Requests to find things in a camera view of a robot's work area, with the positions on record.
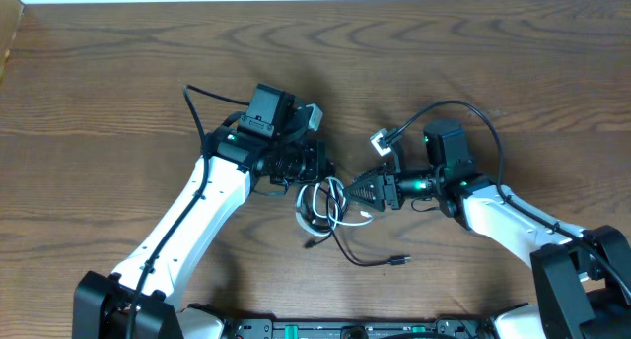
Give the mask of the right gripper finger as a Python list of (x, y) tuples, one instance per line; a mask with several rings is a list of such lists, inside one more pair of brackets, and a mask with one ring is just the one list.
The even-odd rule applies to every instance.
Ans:
[(379, 212), (385, 209), (384, 184), (381, 178), (356, 180), (343, 190), (349, 201), (373, 208)]
[(361, 180), (363, 178), (366, 178), (366, 177), (369, 177), (370, 175), (373, 175), (373, 174), (380, 174), (380, 173), (382, 173), (385, 170), (387, 170), (387, 164), (381, 164), (381, 165), (375, 166), (373, 168), (367, 169), (366, 171), (357, 174), (353, 178), (353, 181), (354, 182), (359, 181), (359, 180)]

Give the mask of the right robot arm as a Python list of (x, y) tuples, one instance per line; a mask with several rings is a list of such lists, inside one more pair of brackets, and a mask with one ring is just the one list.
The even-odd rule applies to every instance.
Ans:
[(436, 199), (466, 230), (489, 237), (532, 272), (536, 305), (503, 310), (478, 325), (479, 338), (627, 338), (630, 335), (630, 245), (618, 229), (563, 222), (477, 171), (456, 120), (423, 131), (428, 166), (383, 164), (344, 190), (383, 211), (407, 199)]

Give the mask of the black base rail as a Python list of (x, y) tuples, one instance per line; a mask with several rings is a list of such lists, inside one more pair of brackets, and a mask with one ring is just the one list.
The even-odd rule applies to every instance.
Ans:
[(241, 318), (226, 322), (224, 339), (387, 338), (422, 333), (427, 338), (498, 338), (484, 321), (440, 317), (424, 321), (274, 320)]

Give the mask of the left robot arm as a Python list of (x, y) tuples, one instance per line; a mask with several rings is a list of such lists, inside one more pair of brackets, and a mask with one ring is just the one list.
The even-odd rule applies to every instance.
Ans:
[(258, 84), (243, 110), (212, 132), (196, 127), (200, 156), (190, 179), (149, 235), (107, 276), (88, 272), (73, 299), (75, 338), (219, 338), (225, 322), (182, 308), (191, 275), (214, 237), (261, 178), (289, 188), (333, 175), (313, 138), (321, 109)]

